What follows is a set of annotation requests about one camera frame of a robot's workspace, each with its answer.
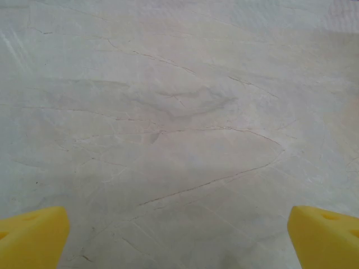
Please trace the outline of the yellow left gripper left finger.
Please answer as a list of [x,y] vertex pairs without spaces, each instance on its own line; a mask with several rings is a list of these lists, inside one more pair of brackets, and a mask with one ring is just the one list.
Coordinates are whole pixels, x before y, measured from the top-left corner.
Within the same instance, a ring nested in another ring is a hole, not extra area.
[[61,206],[0,220],[0,269],[56,269],[70,232]]

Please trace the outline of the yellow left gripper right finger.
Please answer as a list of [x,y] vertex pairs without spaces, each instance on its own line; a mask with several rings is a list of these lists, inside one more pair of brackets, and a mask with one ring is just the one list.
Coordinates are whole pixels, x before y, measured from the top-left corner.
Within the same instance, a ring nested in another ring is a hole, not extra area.
[[359,269],[359,218],[294,206],[287,230],[302,269]]

